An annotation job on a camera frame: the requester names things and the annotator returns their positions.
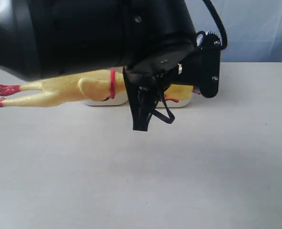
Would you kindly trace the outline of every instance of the yellow rubber chicken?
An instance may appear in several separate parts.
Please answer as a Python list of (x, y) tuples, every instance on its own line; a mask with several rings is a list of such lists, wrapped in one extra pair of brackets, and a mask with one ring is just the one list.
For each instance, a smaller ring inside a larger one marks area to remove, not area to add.
[[(22, 91), (42, 91), (14, 99), (0, 99), (0, 107), (53, 107), (66, 102), (83, 100), (104, 101), (125, 92), (123, 75), (115, 70), (97, 70), (56, 78), (38, 80), (23, 85), (0, 84), (0, 96), (9, 96)], [(165, 98), (174, 102), (189, 99), (192, 86), (171, 85), (165, 91)]]

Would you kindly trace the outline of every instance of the screw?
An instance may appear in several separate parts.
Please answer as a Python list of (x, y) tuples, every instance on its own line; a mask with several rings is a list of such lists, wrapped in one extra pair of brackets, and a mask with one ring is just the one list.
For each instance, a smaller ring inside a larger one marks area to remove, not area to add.
[(216, 45), (216, 46), (220, 45), (220, 41), (215, 41), (214, 45)]
[(213, 76), (213, 77), (212, 77), (212, 81), (214, 81), (214, 82), (217, 82), (218, 79), (219, 79), (218, 76)]
[(140, 16), (135, 16), (135, 22), (136, 23), (141, 23), (142, 22), (142, 18)]

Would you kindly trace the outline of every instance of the red rubber band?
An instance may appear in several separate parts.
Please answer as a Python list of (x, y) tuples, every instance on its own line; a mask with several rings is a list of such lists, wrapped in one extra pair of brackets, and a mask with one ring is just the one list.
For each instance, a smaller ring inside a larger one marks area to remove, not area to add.
[(115, 98), (115, 70), (110, 73), (110, 99)]

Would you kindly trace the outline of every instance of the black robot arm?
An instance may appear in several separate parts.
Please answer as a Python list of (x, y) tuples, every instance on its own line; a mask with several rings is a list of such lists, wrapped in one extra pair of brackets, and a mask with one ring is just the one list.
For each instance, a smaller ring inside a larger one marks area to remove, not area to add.
[[(196, 33), (184, 0), (0, 0), (0, 69), (34, 81), (125, 66), (134, 130), (147, 131), (152, 115), (172, 123), (167, 107), (169, 117), (156, 111), (159, 101), (166, 106), (170, 84), (198, 86), (206, 97), (217, 91), (208, 78), (218, 77), (227, 37), (211, 2), (203, 1), (221, 32), (222, 43), (213, 47), (209, 35)], [(214, 73), (206, 69), (212, 63)]]

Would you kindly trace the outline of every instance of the white backdrop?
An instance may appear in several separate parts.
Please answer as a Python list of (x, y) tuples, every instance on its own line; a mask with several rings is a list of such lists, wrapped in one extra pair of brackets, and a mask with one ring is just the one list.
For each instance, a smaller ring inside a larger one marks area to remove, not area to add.
[[(222, 61), (282, 62), (282, 0), (211, 1), (228, 34)], [(202, 0), (186, 3), (196, 31), (218, 32)]]

